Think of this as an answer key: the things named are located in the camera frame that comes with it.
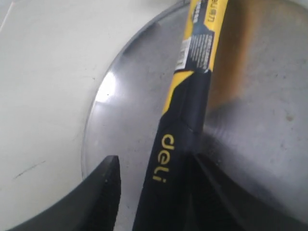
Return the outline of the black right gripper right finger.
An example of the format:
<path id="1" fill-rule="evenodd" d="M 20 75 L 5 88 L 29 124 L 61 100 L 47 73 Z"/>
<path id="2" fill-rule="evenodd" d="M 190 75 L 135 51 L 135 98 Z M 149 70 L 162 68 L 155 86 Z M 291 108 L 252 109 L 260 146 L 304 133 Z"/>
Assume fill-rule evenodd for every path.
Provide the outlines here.
<path id="1" fill-rule="evenodd" d="M 189 158 L 192 210 L 200 231 L 306 231 L 308 225 L 250 194 L 208 157 Z"/>

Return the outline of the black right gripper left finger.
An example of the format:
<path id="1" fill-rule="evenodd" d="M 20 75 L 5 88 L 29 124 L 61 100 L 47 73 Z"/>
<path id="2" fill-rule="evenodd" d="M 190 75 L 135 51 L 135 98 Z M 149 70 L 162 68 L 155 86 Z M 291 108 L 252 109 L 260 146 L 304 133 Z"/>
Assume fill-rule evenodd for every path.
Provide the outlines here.
<path id="1" fill-rule="evenodd" d="M 112 231 L 120 202 L 120 163 L 107 156 L 72 192 L 14 231 Z"/>

